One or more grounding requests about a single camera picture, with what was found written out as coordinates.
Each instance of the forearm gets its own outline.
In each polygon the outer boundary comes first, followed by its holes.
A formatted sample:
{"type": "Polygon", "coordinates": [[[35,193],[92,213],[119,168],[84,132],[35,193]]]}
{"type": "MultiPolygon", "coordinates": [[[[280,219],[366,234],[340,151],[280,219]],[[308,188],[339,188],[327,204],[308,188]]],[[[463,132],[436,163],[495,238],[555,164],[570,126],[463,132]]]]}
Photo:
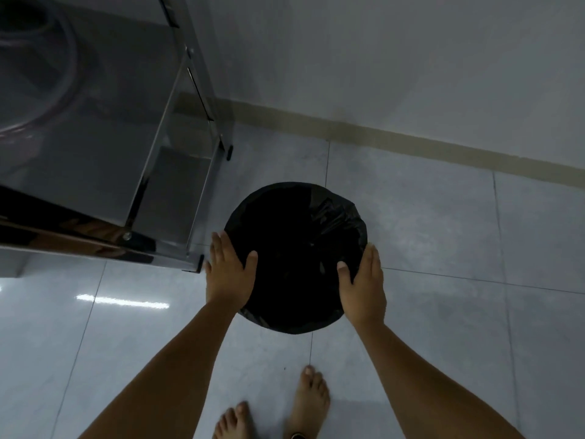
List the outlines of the forearm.
{"type": "Polygon", "coordinates": [[[407,439],[522,435],[484,401],[422,359],[383,324],[358,334],[407,439]]]}
{"type": "Polygon", "coordinates": [[[205,305],[81,438],[191,439],[205,403],[215,358],[235,313],[224,302],[205,305]]]}

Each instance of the left hand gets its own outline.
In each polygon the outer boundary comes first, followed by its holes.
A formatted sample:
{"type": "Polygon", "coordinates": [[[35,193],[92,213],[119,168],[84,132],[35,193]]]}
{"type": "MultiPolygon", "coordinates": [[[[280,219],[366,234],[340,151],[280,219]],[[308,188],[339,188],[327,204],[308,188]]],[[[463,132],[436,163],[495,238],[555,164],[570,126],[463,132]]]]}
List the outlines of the left hand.
{"type": "Polygon", "coordinates": [[[205,262],[207,275],[207,302],[218,301],[240,310],[252,294],[256,280],[258,253],[252,251],[246,259],[246,266],[238,259],[228,234],[222,231],[211,235],[209,254],[211,263],[205,262]]]}

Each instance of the right hand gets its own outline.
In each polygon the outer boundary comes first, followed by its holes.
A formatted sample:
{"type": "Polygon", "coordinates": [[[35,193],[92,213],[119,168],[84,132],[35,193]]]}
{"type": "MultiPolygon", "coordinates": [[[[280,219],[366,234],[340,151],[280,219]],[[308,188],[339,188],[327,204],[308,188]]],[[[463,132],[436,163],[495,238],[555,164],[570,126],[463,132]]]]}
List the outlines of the right hand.
{"type": "Polygon", "coordinates": [[[383,325],[386,313],[384,273],[376,247],[367,244],[353,284],[345,262],[338,262],[337,273],[341,305],[355,329],[369,324],[383,325]]]}

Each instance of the glossy floor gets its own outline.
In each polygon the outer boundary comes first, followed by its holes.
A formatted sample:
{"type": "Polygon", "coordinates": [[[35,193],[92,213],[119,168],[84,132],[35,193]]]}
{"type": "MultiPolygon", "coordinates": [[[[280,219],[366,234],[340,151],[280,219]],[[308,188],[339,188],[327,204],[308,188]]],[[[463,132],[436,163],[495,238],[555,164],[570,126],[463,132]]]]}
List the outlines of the glossy floor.
{"type": "MultiPolygon", "coordinates": [[[[204,231],[266,184],[327,186],[368,225],[402,339],[529,439],[582,437],[584,191],[240,125],[235,143],[204,231]]],[[[205,277],[34,255],[0,287],[0,437],[74,439],[201,308],[205,277]]],[[[333,398],[320,437],[403,437],[345,317],[292,336],[240,316],[195,437],[246,399],[260,437],[279,438],[309,362],[333,398]]]]}

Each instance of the garbage bag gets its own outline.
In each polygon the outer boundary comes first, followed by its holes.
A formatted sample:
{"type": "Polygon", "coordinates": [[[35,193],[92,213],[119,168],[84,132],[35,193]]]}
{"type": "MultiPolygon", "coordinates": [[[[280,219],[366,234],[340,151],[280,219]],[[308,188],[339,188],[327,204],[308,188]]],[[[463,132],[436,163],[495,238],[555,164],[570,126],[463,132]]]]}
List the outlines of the garbage bag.
{"type": "Polygon", "coordinates": [[[250,194],[225,225],[244,264],[258,252],[256,282],[240,311],[271,330],[301,334],[343,315],[337,262],[353,278],[367,243],[355,205],[309,183],[275,183],[250,194]]]}

